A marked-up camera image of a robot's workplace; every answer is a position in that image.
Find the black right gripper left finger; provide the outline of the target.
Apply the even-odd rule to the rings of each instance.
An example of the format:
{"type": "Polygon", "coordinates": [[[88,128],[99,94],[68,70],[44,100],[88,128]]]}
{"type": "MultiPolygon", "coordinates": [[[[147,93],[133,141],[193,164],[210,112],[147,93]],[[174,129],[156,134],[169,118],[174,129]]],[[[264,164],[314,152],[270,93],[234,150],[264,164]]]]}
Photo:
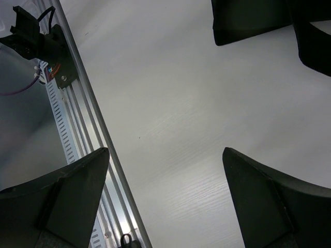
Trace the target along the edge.
{"type": "Polygon", "coordinates": [[[1,247],[88,247],[109,150],[1,191],[1,247]]]}

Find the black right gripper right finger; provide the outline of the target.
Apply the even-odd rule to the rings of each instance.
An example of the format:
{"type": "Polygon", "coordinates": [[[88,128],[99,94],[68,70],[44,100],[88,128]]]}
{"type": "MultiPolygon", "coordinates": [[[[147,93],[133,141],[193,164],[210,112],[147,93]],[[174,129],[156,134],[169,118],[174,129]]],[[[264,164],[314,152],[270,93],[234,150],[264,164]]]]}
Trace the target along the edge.
{"type": "Polygon", "coordinates": [[[245,247],[330,247],[330,189],[233,148],[222,160],[245,247]]]}

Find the black canvas bag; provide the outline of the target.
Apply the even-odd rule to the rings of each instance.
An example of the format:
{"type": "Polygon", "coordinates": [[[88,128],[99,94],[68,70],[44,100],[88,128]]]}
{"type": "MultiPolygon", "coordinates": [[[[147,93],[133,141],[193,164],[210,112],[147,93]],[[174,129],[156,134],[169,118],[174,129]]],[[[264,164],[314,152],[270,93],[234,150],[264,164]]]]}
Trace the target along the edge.
{"type": "Polygon", "coordinates": [[[298,56],[308,68],[330,76],[330,34],[313,25],[330,20],[330,1],[212,1],[217,46],[292,25],[298,56]]]}

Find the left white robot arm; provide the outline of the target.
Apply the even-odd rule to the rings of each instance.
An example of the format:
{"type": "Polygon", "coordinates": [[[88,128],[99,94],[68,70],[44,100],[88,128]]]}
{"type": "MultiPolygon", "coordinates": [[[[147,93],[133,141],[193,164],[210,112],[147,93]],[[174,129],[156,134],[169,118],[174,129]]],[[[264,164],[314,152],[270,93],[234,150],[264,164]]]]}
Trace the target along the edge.
{"type": "Polygon", "coordinates": [[[55,13],[53,6],[45,10],[39,18],[33,17],[20,6],[14,6],[16,24],[10,27],[11,34],[1,37],[1,43],[13,50],[25,59],[41,59],[48,63],[57,60],[61,53],[61,46],[51,39],[51,35],[40,32],[40,21],[50,13],[52,18],[55,13]]]}

